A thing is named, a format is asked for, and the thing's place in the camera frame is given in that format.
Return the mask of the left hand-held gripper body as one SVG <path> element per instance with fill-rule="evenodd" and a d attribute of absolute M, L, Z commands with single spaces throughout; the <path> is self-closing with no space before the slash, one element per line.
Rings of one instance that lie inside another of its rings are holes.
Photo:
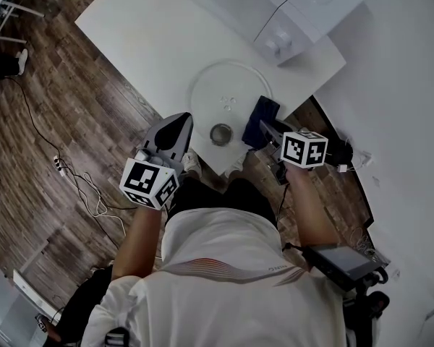
<path fill-rule="evenodd" d="M 127 159 L 119 189 L 134 204 L 163 208 L 179 187 L 183 155 L 182 145 L 162 150 L 145 142 L 133 158 Z"/>

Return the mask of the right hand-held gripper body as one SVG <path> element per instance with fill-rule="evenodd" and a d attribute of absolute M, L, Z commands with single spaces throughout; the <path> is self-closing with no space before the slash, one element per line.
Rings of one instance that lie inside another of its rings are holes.
<path fill-rule="evenodd" d="M 285 163 L 303 169 L 325 163 L 328 139 L 317 132 L 266 132 L 265 136 L 274 147 L 270 170 L 279 185 L 287 184 Z"/>

